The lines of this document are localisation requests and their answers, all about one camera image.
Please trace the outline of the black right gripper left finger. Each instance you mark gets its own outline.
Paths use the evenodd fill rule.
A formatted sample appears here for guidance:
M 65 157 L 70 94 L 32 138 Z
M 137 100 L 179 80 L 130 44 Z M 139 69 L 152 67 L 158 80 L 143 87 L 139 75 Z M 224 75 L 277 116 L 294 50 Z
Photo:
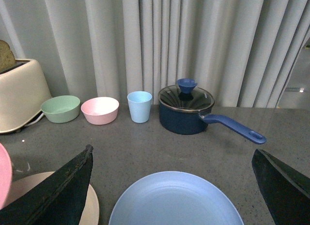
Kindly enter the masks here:
M 93 169 L 93 147 L 85 150 L 0 211 L 2 225 L 77 225 Z

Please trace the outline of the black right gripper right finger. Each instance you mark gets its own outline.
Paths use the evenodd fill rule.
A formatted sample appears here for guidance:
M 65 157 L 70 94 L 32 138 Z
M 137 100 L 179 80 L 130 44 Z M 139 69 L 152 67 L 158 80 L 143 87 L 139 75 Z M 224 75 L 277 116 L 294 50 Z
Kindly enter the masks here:
M 310 223 L 310 179 L 270 153 L 256 149 L 252 168 L 277 225 Z

